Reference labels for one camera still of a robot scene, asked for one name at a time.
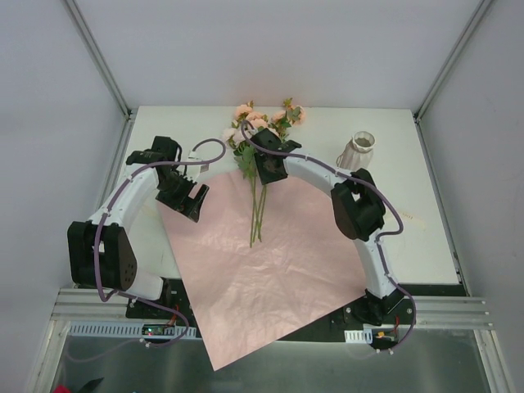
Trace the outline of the pink wrapping paper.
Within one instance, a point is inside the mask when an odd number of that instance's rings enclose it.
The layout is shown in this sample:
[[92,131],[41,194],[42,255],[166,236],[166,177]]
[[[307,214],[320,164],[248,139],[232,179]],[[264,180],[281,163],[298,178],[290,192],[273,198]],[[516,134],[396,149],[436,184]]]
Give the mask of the pink wrapping paper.
[[323,192],[294,177],[270,184],[261,238],[252,242],[242,174],[218,174],[208,184],[197,222],[166,206],[159,211],[213,369],[363,295],[358,252]]

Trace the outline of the cream printed ribbon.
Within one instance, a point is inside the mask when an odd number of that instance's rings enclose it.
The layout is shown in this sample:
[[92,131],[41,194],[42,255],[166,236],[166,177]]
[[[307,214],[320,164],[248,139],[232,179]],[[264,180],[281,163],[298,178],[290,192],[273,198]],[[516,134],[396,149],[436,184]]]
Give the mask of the cream printed ribbon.
[[[141,209],[141,212],[143,212],[145,216],[148,216],[150,218],[159,218],[160,217],[160,214],[158,213],[157,208],[151,208],[149,206],[144,206]],[[427,229],[426,222],[423,219],[417,216],[411,215],[404,211],[400,211],[399,215],[402,218],[402,221],[404,224],[411,224],[411,225],[417,226],[423,231]],[[392,221],[393,219],[394,219],[393,214],[391,212],[387,212],[385,215],[385,222]]]

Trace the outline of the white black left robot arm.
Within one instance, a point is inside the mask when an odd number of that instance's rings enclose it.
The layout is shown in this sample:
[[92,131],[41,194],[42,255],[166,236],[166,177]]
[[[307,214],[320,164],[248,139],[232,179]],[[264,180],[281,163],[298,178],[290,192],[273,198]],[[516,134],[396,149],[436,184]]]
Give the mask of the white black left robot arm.
[[168,281],[141,269],[127,231],[148,196],[193,222],[209,187],[197,185],[184,170],[179,171],[182,148],[169,137],[156,136],[151,148],[133,151],[125,161],[119,185],[102,207],[84,221],[74,221],[67,230],[70,272],[80,286],[111,289],[145,299],[144,307],[154,318],[165,318],[173,309],[166,294]]

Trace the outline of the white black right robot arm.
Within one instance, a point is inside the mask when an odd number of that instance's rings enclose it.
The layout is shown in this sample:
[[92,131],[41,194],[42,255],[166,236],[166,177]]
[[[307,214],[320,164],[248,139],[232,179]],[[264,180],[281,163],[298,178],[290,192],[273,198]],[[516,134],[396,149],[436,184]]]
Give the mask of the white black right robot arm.
[[382,239],[402,233],[404,225],[398,219],[398,230],[382,230],[386,208],[392,205],[377,189],[371,174],[366,169],[350,173],[333,168],[305,154],[298,142],[282,142],[268,129],[247,142],[255,148],[255,164],[263,185],[292,176],[331,197],[336,226],[354,242],[364,268],[365,294],[351,306],[353,317],[373,326],[394,318],[404,294],[390,270]]

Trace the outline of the white ribbed ceramic vase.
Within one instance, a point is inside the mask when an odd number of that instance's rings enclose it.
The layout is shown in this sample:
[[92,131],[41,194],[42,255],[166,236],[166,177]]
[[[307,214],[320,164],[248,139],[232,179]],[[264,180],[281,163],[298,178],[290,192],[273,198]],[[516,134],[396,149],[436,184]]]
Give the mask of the white ribbed ceramic vase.
[[376,138],[367,131],[359,131],[346,144],[344,151],[337,157],[338,168],[356,171],[367,169],[374,153]]

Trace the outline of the pink flower bouquet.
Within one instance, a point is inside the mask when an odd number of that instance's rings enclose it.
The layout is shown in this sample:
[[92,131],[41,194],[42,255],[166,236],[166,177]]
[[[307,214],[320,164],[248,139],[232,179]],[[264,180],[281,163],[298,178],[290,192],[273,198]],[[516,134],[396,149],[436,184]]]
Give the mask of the pink flower bouquet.
[[261,229],[264,210],[267,201],[268,181],[274,176],[268,171],[265,163],[274,166],[267,154],[255,149],[249,141],[255,140],[263,144],[262,137],[268,135],[279,146],[285,143],[289,129],[304,123],[305,108],[293,102],[291,97],[282,102],[282,108],[269,116],[255,109],[253,101],[238,106],[233,115],[233,121],[223,132],[223,140],[233,152],[233,159],[242,172],[242,177],[248,181],[251,190],[251,232],[250,245],[261,241]]

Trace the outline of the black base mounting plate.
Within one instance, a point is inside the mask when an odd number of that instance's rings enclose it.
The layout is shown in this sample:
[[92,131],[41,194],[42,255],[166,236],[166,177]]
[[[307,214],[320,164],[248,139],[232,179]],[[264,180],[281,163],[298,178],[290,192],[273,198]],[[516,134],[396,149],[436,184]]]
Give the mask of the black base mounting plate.
[[[170,304],[183,314],[192,328],[197,328],[197,320],[187,297],[187,292],[180,278],[169,281],[171,287]],[[462,284],[405,284],[401,285],[412,296],[465,296],[466,290]],[[399,320],[402,324],[409,324],[412,317],[407,309],[410,306],[408,300],[402,300],[394,311],[385,317],[385,321],[393,324]],[[144,320],[166,320],[171,319],[172,314],[141,302],[129,302],[126,307],[125,317],[129,319]],[[342,308],[309,323],[284,336],[283,341],[295,342],[339,342],[343,338],[345,330],[359,330],[363,324],[351,316]]]

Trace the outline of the red object at bottom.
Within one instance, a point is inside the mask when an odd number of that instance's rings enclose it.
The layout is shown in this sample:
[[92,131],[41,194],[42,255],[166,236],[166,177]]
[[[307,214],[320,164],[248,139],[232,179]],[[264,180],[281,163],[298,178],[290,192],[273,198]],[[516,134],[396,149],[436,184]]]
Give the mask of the red object at bottom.
[[52,390],[52,393],[71,393],[71,390],[63,385],[58,385]]

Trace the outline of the left aluminium side rail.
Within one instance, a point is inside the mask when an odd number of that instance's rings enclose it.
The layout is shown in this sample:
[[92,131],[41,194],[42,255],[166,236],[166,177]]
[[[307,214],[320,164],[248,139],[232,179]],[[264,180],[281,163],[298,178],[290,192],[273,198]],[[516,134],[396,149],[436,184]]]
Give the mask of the left aluminium side rail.
[[[137,111],[133,111],[124,121],[118,140],[109,150],[109,164],[104,172],[103,188],[98,197],[97,207],[112,193],[120,173],[124,150],[129,142]],[[85,286],[96,287],[93,265],[93,244],[96,225],[89,222],[73,222],[67,231],[70,254],[70,271],[73,282]]]

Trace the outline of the aluminium front frame rail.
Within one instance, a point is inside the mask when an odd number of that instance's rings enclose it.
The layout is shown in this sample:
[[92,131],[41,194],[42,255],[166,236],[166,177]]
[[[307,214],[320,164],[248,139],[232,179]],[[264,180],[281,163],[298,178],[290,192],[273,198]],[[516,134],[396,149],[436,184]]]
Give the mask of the aluminium front frame rail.
[[[402,300],[392,311],[402,323],[416,321],[417,328],[492,330],[494,320],[486,301],[478,297],[415,296]],[[93,289],[64,288],[58,292],[52,321],[128,322],[128,301],[120,296],[106,303]]]

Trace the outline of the left aluminium frame post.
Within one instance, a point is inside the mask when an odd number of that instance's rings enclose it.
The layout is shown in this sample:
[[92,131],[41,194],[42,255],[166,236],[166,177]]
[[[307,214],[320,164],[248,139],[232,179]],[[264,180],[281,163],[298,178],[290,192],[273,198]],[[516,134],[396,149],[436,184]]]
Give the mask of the left aluminium frame post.
[[133,115],[133,109],[124,98],[124,94],[118,86],[115,76],[106,62],[102,50],[97,44],[97,40],[95,39],[78,2],[75,0],[63,0],[61,1],[61,4],[65,8],[65,11],[79,34],[98,74],[102,78],[102,82],[106,85],[106,88],[117,105],[121,115],[126,120],[129,120]]

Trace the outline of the aluminium frame post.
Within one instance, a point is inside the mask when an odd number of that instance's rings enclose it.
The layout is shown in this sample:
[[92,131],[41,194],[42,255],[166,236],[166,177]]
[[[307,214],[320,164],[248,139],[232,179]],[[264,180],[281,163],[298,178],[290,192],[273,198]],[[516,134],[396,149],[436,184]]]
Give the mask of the aluminium frame post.
[[65,8],[65,11],[79,34],[98,74],[102,78],[102,82],[106,85],[106,88],[117,105],[121,115],[126,120],[129,120],[133,115],[133,109],[124,98],[124,94],[118,86],[115,76],[106,62],[102,50],[97,44],[97,40],[95,39],[78,2],[75,0],[63,0],[61,1],[61,4]]
[[431,104],[435,101],[439,91],[443,88],[445,81],[451,75],[454,67],[458,64],[463,52],[472,41],[476,31],[481,26],[490,9],[496,4],[495,0],[481,0],[477,3],[473,13],[468,18],[458,38],[456,39],[444,63],[438,70],[418,109],[413,113],[415,124],[419,124],[427,113]]

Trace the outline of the right aluminium frame post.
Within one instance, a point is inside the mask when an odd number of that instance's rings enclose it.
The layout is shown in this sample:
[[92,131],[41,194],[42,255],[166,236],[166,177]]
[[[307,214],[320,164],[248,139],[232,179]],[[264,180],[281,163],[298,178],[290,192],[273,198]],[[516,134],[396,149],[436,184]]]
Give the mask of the right aluminium frame post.
[[495,0],[481,0],[477,3],[473,13],[468,18],[458,38],[456,39],[444,63],[438,70],[418,109],[413,113],[415,124],[419,124],[427,113],[431,104],[435,101],[439,91],[443,88],[445,81],[451,75],[454,67],[458,64],[463,52],[472,41],[476,31],[481,26],[490,9],[496,4]]

